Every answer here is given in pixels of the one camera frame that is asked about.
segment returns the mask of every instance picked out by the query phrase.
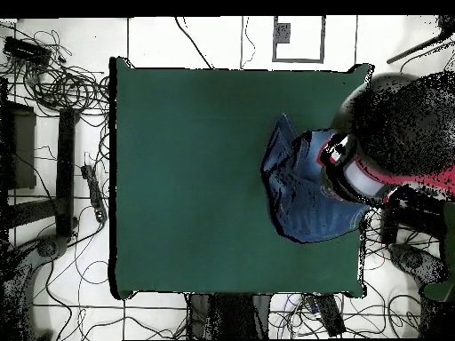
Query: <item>green tabletop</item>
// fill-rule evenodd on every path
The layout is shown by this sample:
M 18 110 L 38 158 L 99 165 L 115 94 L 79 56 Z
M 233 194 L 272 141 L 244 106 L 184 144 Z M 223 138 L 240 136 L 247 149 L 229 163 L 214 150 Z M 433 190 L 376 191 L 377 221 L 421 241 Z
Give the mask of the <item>green tabletop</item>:
M 275 121 L 328 128 L 371 70 L 130 68 L 116 60 L 118 290 L 363 294 L 359 231 L 277 234 L 260 164 Z

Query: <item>black cable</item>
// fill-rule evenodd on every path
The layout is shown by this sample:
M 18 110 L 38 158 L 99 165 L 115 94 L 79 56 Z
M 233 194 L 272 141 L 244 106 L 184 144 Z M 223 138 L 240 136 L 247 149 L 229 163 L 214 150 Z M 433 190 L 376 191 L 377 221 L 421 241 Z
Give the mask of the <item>black cable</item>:
M 175 19 L 175 22 L 177 23 L 177 26 L 178 26 L 179 29 L 182 31 L 182 33 L 185 34 L 185 36 L 187 36 L 187 38 L 190 40 L 190 42 L 195 46 L 197 52 L 199 53 L 199 55 L 201 55 L 201 58 L 203 58 L 205 64 L 207 64 L 207 67 L 208 67 L 209 69 L 214 69 L 214 67 L 211 66 L 211 65 L 209 64 L 209 62 L 207 61 L 207 59 L 206 59 L 206 58 L 204 57 L 204 55 L 201 53 L 201 51 L 200 51 L 199 48 L 197 47 L 197 45 L 196 45 L 195 41 L 193 40 L 193 38 L 191 38 L 191 36 L 189 36 L 189 34 L 182 28 L 182 26 L 180 25 L 179 20 L 177 19 L 177 17 L 174 17 L 174 19 Z
M 249 60 L 246 60 L 243 64 L 242 64 L 242 61 L 241 61 L 240 69 L 243 69 L 243 67 L 246 65 L 246 63 L 249 63 L 250 61 L 252 61 L 252 58 L 254 58 L 254 55 L 256 53 L 256 45 L 251 41 L 250 37 L 248 37 L 248 34 L 247 34 L 248 23 L 249 22 L 250 22 L 250 16 L 248 16 L 248 18 L 246 19 L 246 26 L 245 26 L 244 33 L 245 33 L 246 39 L 248 40 L 248 42 L 250 42 L 250 44 L 252 45 L 254 50 L 253 50 L 252 56 L 250 57 Z M 242 37 L 241 37 L 240 44 L 241 44 L 241 48 L 243 49 L 243 16 L 242 16 Z
M 52 272 L 53 272 L 53 261 L 51 262 L 51 272 L 49 273 L 49 276 L 47 277 L 47 281 L 46 281 L 46 284 L 45 284 L 45 289 L 47 291 L 47 294 L 49 295 L 49 297 L 51 297 L 55 302 L 61 304 L 62 306 L 66 307 L 68 310 L 69 310 L 69 318 L 67 320 L 67 322 L 65 323 L 65 325 L 61 328 L 60 332 L 59 332 L 59 335 L 57 336 L 57 339 L 56 341 L 59 341 L 60 337 L 61 337 L 61 334 L 63 333 L 63 330 L 67 327 L 67 325 L 69 324 L 69 321 L 71 320 L 71 318 L 73 317 L 73 311 L 71 310 L 71 308 L 69 308 L 67 305 L 65 305 L 63 302 L 59 301 L 56 297 L 53 296 L 53 294 L 51 293 L 51 291 L 49 290 L 49 280 L 51 279 L 52 277 Z
M 397 338 L 400 338 L 400 337 L 398 336 L 398 334 L 397 334 L 397 332 L 396 332 L 396 330 L 395 330 L 395 325 L 397 325 L 397 324 L 394 323 L 394 321 L 392 320 L 391 305 L 392 305 L 392 303 L 393 303 L 396 299 L 398 299 L 398 298 L 400 298 L 400 297 L 406 297 L 406 298 L 408 298 L 408 299 L 413 300 L 414 302 L 417 302 L 417 304 L 420 305 L 420 301 L 418 301 L 415 297 L 410 296 L 409 294 L 398 294 L 398 295 L 392 297 L 392 298 L 388 301 L 388 305 L 387 305 L 387 317 L 388 317 L 388 321 L 389 321 L 389 323 L 390 323 L 390 327 L 392 328 L 392 331 L 394 332 L 394 335 L 395 335 Z M 412 315 L 412 316 L 414 317 L 414 319 L 415 319 L 415 316 L 414 316 L 412 313 L 410 313 L 410 312 L 406 313 L 406 317 L 408 317 L 408 319 L 409 319 L 408 314 Z M 412 323 L 411 323 L 411 324 L 408 323 L 408 324 L 409 324 L 411 327 L 413 327 L 414 329 L 419 330 L 419 329 L 417 329 Z
M 429 53 L 432 53 L 432 52 L 439 52 L 440 50 L 442 50 L 442 49 L 444 49 L 444 48 L 447 48 L 448 46 L 454 45 L 454 44 L 455 44 L 455 42 L 450 41 L 450 42 L 447 42 L 447 43 L 445 43 L 445 44 L 438 45 L 438 46 L 432 48 L 431 50 L 428 50 L 428 51 L 426 51 L 426 52 L 422 52 L 422 53 L 420 53 L 419 55 L 416 55 L 416 56 L 414 56 L 414 57 L 412 57 L 412 58 L 406 60 L 406 61 L 403 63 L 403 65 L 401 66 L 401 68 L 400 68 L 400 73 L 403 72 L 404 66 L 405 66 L 406 64 L 408 64 L 410 61 L 413 61 L 414 59 L 417 59 L 417 58 L 421 58 L 421 57 L 423 57 L 423 56 L 425 56 L 425 55 L 428 55 Z

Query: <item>denim garment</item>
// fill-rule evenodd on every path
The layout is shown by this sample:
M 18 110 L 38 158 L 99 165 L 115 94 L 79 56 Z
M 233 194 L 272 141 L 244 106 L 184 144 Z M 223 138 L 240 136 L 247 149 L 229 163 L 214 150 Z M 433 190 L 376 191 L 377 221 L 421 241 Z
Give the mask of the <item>denim garment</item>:
M 322 183 L 321 149 L 333 130 L 297 137 L 281 115 L 262 162 L 269 213 L 276 231 L 296 242 L 320 242 L 355 230 L 368 205 L 341 201 Z

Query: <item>metal frame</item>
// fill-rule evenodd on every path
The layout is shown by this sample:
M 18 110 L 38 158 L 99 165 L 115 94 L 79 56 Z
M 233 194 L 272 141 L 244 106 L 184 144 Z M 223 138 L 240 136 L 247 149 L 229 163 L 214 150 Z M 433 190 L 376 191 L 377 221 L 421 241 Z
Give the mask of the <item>metal frame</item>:
M 325 56 L 325 18 L 326 16 L 322 17 L 322 26 L 321 26 L 321 50 L 319 54 L 319 59 L 278 59 L 276 57 L 276 46 L 278 45 L 278 34 L 277 30 L 280 26 L 278 22 L 278 16 L 274 16 L 274 42 L 273 42 L 273 52 L 272 52 L 272 62 L 274 63 L 316 63 L 316 64 L 323 64 L 324 56 Z
M 59 119 L 59 152 L 57 161 L 57 178 L 55 199 L 40 200 L 36 202 L 24 202 L 16 205 L 7 205 L 8 190 L 4 187 L 0 200 L 4 206 L 6 202 L 7 211 L 0 221 L 0 230 L 7 231 L 16 226 L 26 225 L 43 218 L 55 216 L 57 235 L 71 237 L 73 231 L 73 194 L 74 194 L 74 151 L 75 151 L 75 125 L 78 115 L 73 108 L 60 110 Z M 4 142 L 2 152 L 11 153 L 6 148 L 11 145 L 8 136 L 9 124 L 4 124 L 0 119 L 0 135 Z

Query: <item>cable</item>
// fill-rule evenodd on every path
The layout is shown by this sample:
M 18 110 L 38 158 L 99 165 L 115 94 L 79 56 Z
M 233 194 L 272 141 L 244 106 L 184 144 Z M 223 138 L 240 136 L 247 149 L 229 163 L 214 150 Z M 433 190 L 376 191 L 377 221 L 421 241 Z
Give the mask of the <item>cable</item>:
M 46 281 L 46 285 L 45 285 L 45 289 L 47 291 L 47 294 L 49 295 L 49 297 L 51 297 L 55 302 L 61 304 L 62 306 L 66 307 L 68 310 L 69 310 L 69 318 L 67 320 L 67 322 L 65 323 L 65 325 L 61 328 L 60 332 L 59 332 L 59 335 L 57 336 L 57 339 L 56 341 L 59 341 L 60 337 L 61 337 L 61 334 L 63 333 L 63 330 L 67 327 L 67 325 L 69 324 L 69 321 L 71 320 L 71 318 L 73 317 L 73 311 L 67 306 L 65 305 L 63 302 L 59 301 L 56 297 L 53 296 L 53 294 L 51 293 L 51 291 L 49 290 L 49 280 L 51 279 L 52 277 L 52 272 L 53 272 L 53 261 L 51 262 L 51 272 L 49 273 L 49 276 L 47 277 L 47 281 Z
M 246 26 L 245 26 L 244 34 L 246 36 L 246 39 L 248 40 L 248 42 L 250 42 L 250 44 L 252 45 L 254 50 L 252 52 L 252 56 L 250 57 L 250 59 L 246 60 L 242 64 L 242 60 L 243 60 L 243 16 L 242 16 L 242 36 L 241 36 L 241 39 L 240 39 L 240 45 L 241 45 L 241 49 L 242 49 L 242 57 L 240 59 L 240 69 L 243 69 L 243 67 L 246 65 L 246 63 L 249 63 L 250 61 L 252 61 L 252 58 L 254 58 L 254 54 L 256 53 L 256 45 L 251 41 L 250 37 L 248 37 L 248 34 L 246 34 L 246 31 L 248 30 L 248 23 L 249 22 L 250 22 L 250 16 L 248 16 L 248 18 L 246 19 Z
M 431 50 L 428 50 L 427 52 L 422 52 L 421 54 L 416 55 L 416 56 L 414 56 L 414 57 L 412 57 L 412 58 L 406 60 L 406 61 L 403 63 L 403 65 L 401 66 L 401 68 L 400 68 L 400 73 L 403 72 L 404 66 L 405 66 L 406 64 L 408 64 L 410 61 L 413 61 L 414 59 L 417 59 L 417 58 L 421 58 L 421 57 L 423 57 L 423 56 L 425 56 L 425 55 L 428 55 L 429 53 L 432 53 L 432 52 L 439 52 L 440 50 L 442 50 L 442 49 L 444 49 L 444 48 L 447 48 L 448 46 L 454 45 L 454 44 L 455 44 L 455 42 L 453 42 L 453 41 L 447 42 L 447 43 L 445 43 L 445 44 L 440 44 L 440 45 L 438 45 L 438 46 L 432 48 Z
M 199 55 L 201 56 L 201 58 L 203 58 L 205 64 L 207 64 L 207 67 L 208 67 L 209 69 L 214 69 L 214 67 L 211 66 L 211 65 L 209 64 L 209 62 L 207 61 L 207 59 L 206 59 L 206 58 L 204 57 L 204 55 L 201 53 L 201 51 L 200 51 L 199 48 L 197 47 L 195 41 L 194 41 L 194 40 L 191 38 L 191 36 L 189 36 L 189 34 L 182 28 L 182 26 L 180 25 L 179 20 L 177 19 L 177 17 L 174 17 L 174 19 L 175 19 L 175 22 L 177 23 L 177 26 L 178 26 L 179 29 L 181 30 L 181 32 L 182 32 L 183 34 L 185 34 L 185 36 L 187 36 L 187 38 L 190 40 L 190 42 L 195 46 L 197 52 L 199 53 Z

